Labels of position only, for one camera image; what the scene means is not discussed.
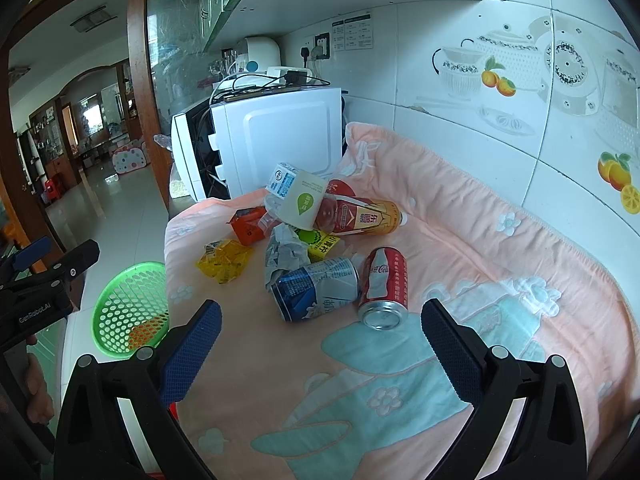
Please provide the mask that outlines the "person's left hand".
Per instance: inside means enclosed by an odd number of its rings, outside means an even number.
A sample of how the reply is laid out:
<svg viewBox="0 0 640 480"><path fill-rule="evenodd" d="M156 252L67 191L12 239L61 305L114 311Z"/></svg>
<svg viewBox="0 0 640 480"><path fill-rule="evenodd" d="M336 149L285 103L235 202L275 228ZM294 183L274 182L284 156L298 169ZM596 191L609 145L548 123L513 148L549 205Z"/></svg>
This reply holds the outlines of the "person's left hand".
<svg viewBox="0 0 640 480"><path fill-rule="evenodd" d="M37 357L27 352L27 368L24 384L28 391L27 415L34 424L47 425L54 415L53 401Z"/></svg>

